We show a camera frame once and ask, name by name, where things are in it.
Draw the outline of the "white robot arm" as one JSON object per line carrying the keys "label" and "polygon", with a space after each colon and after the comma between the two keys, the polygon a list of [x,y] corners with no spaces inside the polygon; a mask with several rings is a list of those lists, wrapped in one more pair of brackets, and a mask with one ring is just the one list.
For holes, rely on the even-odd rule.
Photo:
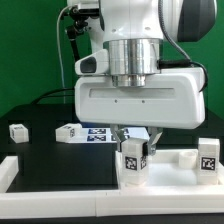
{"label": "white robot arm", "polygon": [[80,121],[107,123],[118,145],[123,127],[144,126],[151,155],[163,129],[194,129],[205,119],[207,71],[188,56],[164,60],[161,47],[196,42],[214,26],[216,0],[67,0],[76,32],[92,53],[75,63]]}

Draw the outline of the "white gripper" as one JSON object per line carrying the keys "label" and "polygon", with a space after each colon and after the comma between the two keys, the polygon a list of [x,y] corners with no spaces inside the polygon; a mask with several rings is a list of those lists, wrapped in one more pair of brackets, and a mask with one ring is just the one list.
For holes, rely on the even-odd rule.
{"label": "white gripper", "polygon": [[205,119],[200,68],[163,69],[143,87],[115,87],[109,76],[81,77],[75,86],[76,115],[82,122],[111,124],[117,149],[126,140],[118,125],[149,126],[143,155],[153,156],[162,128],[194,129]]}

